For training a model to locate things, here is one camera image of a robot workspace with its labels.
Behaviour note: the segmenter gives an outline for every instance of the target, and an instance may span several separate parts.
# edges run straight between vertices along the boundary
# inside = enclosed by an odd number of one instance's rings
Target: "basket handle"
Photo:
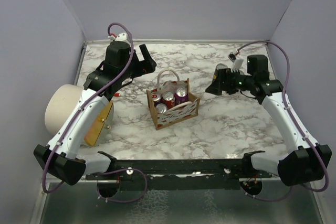
[[[157,84],[157,90],[158,91],[160,89],[160,76],[163,72],[167,72],[167,71],[172,72],[177,77],[177,80],[178,81],[180,80],[180,77],[178,76],[178,74],[173,69],[165,68],[165,69],[161,70],[160,73],[158,74],[158,84]]]

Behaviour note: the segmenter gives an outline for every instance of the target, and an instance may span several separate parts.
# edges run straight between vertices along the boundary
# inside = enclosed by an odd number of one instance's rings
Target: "soda can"
[[[158,92],[152,92],[151,94],[152,100],[154,102],[154,105],[157,106],[161,103],[161,94]]]
[[[175,102],[176,105],[187,102],[188,101],[188,91],[186,88],[178,88],[175,91]]]
[[[166,104],[168,109],[175,106],[175,97],[173,92],[167,91],[162,94],[162,102]]]
[[[214,72],[214,77],[212,78],[212,83],[216,80],[216,78],[218,77],[218,72],[220,69],[225,69],[227,68],[227,65],[224,65],[222,63],[217,64],[216,68],[215,68],[215,72]]]
[[[163,103],[159,103],[155,108],[156,108],[157,113],[164,113],[168,109],[167,106]]]

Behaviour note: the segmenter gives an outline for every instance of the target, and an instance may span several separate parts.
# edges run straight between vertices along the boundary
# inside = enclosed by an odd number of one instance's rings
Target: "marble tabletop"
[[[78,85],[104,59],[108,44],[92,44],[86,48]],[[82,146],[79,154],[104,151],[117,159],[200,159],[241,158],[244,153],[264,150],[284,155],[282,137],[266,110],[254,99],[240,93],[214,96],[205,93],[215,66],[231,66],[227,55],[241,44],[147,44],[157,63],[155,73],[134,79],[120,90],[114,100],[113,123],[100,137],[96,147]],[[142,58],[139,43],[135,49]],[[267,56],[265,45],[253,45],[242,51],[241,57],[253,54]],[[146,89],[156,85],[158,72],[172,68],[181,80],[190,79],[190,91],[201,97],[198,116],[155,130],[151,119]],[[269,65],[271,79],[274,74]],[[246,73],[246,61],[242,71]],[[174,80],[163,74],[162,80]]]

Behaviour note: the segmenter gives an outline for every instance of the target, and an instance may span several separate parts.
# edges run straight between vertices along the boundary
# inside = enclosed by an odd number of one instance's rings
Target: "gray floor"
[[[288,188],[279,181],[264,182],[260,196],[276,198]],[[136,197],[122,192],[119,199]],[[63,185],[47,196],[41,223],[113,224],[318,224],[322,223],[313,194],[300,186],[281,202],[253,200],[240,190],[149,191],[133,204],[97,199],[95,183]]]

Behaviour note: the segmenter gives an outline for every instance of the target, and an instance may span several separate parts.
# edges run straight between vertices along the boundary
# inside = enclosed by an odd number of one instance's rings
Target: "white handle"
[[[163,72],[167,72],[167,71],[172,72],[172,73],[177,77],[177,80],[178,80],[178,81],[180,80],[180,77],[178,76],[178,74],[177,74],[173,69],[165,68],[165,69],[161,70],[160,73],[158,74],[158,84],[157,84],[157,90],[158,90],[158,91],[159,91],[159,89],[160,89],[160,75],[161,75]]]
[[[171,109],[168,109],[168,110],[167,110],[166,112],[164,112],[164,113],[172,112],[173,110],[176,110],[176,109],[178,109],[178,108],[180,108],[180,107],[184,107],[184,106],[187,106],[187,105],[190,105],[190,104],[192,104],[191,101],[181,103],[181,104],[179,104],[179,105],[176,105],[175,107],[172,107]]]

